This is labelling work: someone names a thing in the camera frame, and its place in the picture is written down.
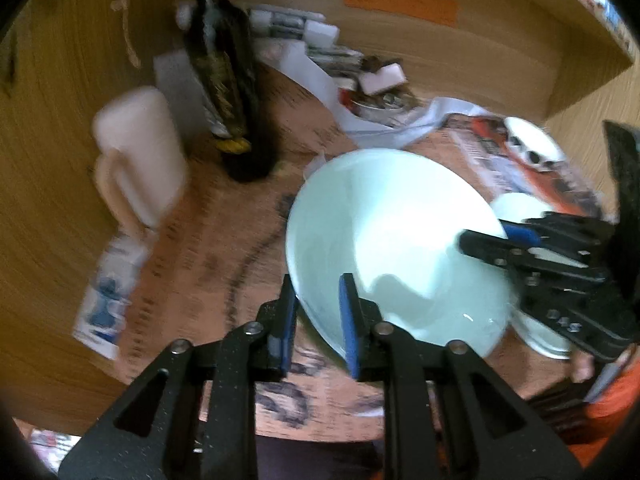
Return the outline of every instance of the wine bottle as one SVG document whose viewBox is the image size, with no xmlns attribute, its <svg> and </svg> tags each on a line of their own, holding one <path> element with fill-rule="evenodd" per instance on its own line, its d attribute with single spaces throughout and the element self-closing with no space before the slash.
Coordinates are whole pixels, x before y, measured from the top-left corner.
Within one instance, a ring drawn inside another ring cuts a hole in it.
<svg viewBox="0 0 640 480">
<path fill-rule="evenodd" d="M 263 178 L 276 163 L 276 135 L 260 114 L 249 18 L 229 0 L 197 3 L 184 42 L 222 165 L 238 182 Z"/>
</svg>

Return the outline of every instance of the screw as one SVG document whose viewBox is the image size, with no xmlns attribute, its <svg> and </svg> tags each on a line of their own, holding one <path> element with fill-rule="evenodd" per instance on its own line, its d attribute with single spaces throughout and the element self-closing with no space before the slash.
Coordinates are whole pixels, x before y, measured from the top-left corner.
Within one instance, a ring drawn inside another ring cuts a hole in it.
<svg viewBox="0 0 640 480">
<path fill-rule="evenodd" d="M 449 347 L 449 350 L 456 355 L 464 355 L 466 354 L 466 351 L 469 350 L 469 346 L 464 341 L 460 341 L 460 339 L 449 341 L 447 346 Z"/>
<path fill-rule="evenodd" d="M 257 335 L 262 332 L 263 329 L 264 327 L 259 321 L 250 321 L 244 326 L 244 333 L 247 335 Z"/>
<path fill-rule="evenodd" d="M 176 355 L 184 354 L 191 346 L 191 341 L 188 339 L 176 339 L 171 343 L 171 353 Z"/>
<path fill-rule="evenodd" d="M 394 326 L 388 321 L 380 321 L 376 323 L 373 330 L 375 330 L 378 335 L 389 335 L 394 331 Z"/>
</svg>

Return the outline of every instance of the table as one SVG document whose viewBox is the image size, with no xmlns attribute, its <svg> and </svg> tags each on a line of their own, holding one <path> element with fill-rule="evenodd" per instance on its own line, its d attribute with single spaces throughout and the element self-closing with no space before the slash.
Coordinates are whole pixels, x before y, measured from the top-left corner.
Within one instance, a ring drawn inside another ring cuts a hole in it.
<svg viewBox="0 0 640 480">
<path fill-rule="evenodd" d="M 111 370 L 123 382 L 137 376 L 173 339 L 202 344 L 222 338 L 253 319 L 260 304 L 277 297 L 286 272 L 286 218 L 306 165 L 319 152 L 332 156 L 354 149 L 313 96 L 277 72 L 263 76 L 268 113 L 283 133 L 282 160 L 271 178 L 243 185 L 223 174 L 208 136 L 194 147 L 190 186 L 161 227 L 131 298 L 120 357 Z M 460 149 L 469 121 L 477 120 L 453 117 L 450 127 L 408 149 L 449 167 L 491 200 L 496 190 Z M 568 371 L 567 362 L 540 356 L 511 330 L 488 362 L 524 397 Z M 334 442 L 382 436 L 382 390 L 352 381 L 303 321 L 293 363 L 285 381 L 257 385 L 258 434 Z"/>
</svg>

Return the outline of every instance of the dark glass bottle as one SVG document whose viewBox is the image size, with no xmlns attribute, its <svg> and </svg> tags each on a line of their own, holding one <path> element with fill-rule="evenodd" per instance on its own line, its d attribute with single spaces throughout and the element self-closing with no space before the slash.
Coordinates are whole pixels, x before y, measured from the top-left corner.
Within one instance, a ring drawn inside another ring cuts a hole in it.
<svg viewBox="0 0 640 480">
<path fill-rule="evenodd" d="M 249 18 L 229 0 L 197 3 L 184 40 L 222 164 L 238 182 L 263 178 L 276 163 L 276 135 L 260 114 Z"/>
</svg>

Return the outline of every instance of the yellow label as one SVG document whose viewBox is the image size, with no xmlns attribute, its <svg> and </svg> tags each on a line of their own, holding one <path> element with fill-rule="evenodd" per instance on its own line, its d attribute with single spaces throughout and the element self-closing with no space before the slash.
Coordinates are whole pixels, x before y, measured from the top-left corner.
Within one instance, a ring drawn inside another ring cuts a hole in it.
<svg viewBox="0 0 640 480">
<path fill-rule="evenodd" d="M 251 151 L 251 143 L 243 137 L 237 139 L 217 139 L 214 141 L 214 144 L 221 152 L 233 153 L 234 155 Z"/>
</svg>

